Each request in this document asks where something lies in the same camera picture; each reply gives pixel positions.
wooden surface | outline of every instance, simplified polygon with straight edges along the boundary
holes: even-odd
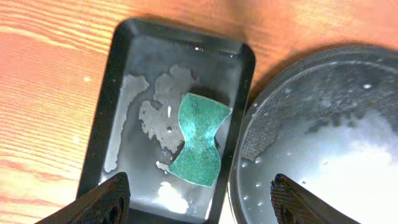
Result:
[[[251,98],[310,52],[398,49],[398,1],[0,1],[0,223],[33,223],[75,199],[115,26],[160,17],[246,41]]]

rectangular tray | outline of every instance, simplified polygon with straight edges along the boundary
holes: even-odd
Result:
[[[129,223],[218,223],[254,65],[252,50],[238,41],[141,19],[120,23],[113,36],[78,198],[123,171],[131,191]],[[233,109],[216,134],[221,171],[211,188],[190,184],[156,165],[158,161],[171,164],[182,148],[183,142],[173,147],[172,141],[178,138],[157,138],[169,128],[188,91]],[[143,106],[145,101],[151,107]],[[166,116],[168,110],[171,119]],[[145,118],[148,111],[154,113],[151,119]],[[171,126],[179,131],[178,123]],[[157,135],[150,134],[151,139],[143,130],[157,131]]]

sponge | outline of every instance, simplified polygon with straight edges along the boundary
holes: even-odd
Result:
[[[187,93],[178,112],[185,144],[169,172],[190,183],[211,187],[221,167],[215,134],[231,112],[231,108],[217,101]]]

wood grain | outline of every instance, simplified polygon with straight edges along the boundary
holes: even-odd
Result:
[[[253,99],[332,45],[398,49],[395,0],[0,1],[0,222],[33,223],[75,198],[114,28],[161,17],[247,42]]]

green sponge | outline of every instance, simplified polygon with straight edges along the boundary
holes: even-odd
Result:
[[[217,101],[187,93],[178,112],[185,145],[169,172],[190,183],[211,187],[221,167],[215,135],[231,112]]]

